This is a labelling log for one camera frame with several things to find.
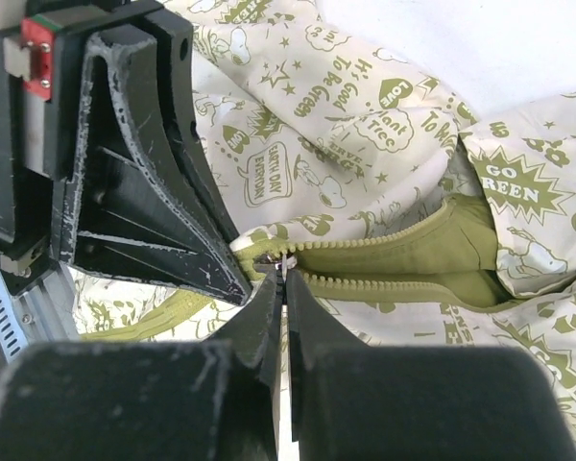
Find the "cream green-printed hooded jacket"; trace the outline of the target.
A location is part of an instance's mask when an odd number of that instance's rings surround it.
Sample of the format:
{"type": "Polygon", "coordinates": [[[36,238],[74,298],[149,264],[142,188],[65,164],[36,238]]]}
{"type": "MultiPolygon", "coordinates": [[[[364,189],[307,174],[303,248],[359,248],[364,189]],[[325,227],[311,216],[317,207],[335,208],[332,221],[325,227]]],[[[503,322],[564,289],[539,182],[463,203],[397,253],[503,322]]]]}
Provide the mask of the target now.
{"type": "Polygon", "coordinates": [[[172,1],[247,99],[197,92],[246,271],[287,258],[362,341],[532,354],[576,426],[576,91],[480,121],[311,1],[172,1]]]}

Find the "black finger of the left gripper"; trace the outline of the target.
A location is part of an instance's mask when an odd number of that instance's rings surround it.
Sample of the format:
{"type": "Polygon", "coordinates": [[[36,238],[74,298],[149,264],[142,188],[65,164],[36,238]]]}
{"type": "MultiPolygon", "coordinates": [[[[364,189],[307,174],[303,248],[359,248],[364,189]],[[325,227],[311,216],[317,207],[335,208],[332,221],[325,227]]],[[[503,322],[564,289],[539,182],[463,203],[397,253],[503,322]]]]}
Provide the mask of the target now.
{"type": "Polygon", "coordinates": [[[143,19],[143,29],[157,41],[156,75],[164,131],[183,179],[192,190],[186,202],[199,203],[206,228],[225,243],[237,236],[197,131],[192,88],[193,25],[166,9],[143,19]]]}

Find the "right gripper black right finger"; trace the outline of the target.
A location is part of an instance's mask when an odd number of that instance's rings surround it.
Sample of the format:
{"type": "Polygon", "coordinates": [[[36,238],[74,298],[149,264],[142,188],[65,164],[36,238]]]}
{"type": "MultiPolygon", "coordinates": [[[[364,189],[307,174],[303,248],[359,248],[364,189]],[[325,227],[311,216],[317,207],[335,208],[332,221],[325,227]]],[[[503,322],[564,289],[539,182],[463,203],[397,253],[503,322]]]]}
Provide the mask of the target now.
{"type": "Polygon", "coordinates": [[[290,271],[292,437],[303,460],[576,460],[536,361],[508,347],[370,346],[290,271]]]}

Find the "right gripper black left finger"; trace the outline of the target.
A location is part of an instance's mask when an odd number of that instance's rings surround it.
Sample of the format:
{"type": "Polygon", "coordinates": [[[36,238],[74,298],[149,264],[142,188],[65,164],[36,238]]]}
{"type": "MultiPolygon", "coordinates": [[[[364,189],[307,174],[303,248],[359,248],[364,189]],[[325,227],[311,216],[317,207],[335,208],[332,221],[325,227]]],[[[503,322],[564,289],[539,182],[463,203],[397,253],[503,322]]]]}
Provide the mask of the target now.
{"type": "Polygon", "coordinates": [[[0,376],[0,460],[274,460],[281,281],[200,342],[31,346],[0,376]]]}

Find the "silver metal zipper slider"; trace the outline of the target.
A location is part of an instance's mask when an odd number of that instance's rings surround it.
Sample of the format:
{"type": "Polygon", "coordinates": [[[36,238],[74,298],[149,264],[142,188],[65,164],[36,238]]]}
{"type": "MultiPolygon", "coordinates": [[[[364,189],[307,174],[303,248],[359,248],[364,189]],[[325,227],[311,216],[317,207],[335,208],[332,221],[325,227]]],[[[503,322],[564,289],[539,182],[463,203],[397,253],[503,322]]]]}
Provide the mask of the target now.
{"type": "Polygon", "coordinates": [[[271,270],[289,271],[297,266],[297,258],[291,254],[257,256],[253,261],[253,269],[257,273],[265,273],[271,270]]]}

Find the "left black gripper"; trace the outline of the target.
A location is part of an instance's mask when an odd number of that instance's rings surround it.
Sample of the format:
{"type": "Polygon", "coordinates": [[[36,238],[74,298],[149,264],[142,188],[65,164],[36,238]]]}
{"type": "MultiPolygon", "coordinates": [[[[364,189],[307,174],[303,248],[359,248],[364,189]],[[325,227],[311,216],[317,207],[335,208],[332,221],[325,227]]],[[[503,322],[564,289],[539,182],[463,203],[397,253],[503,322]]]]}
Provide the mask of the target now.
{"type": "Polygon", "coordinates": [[[186,199],[164,131],[156,1],[0,1],[0,272],[59,264],[236,305],[252,292],[186,199]]]}

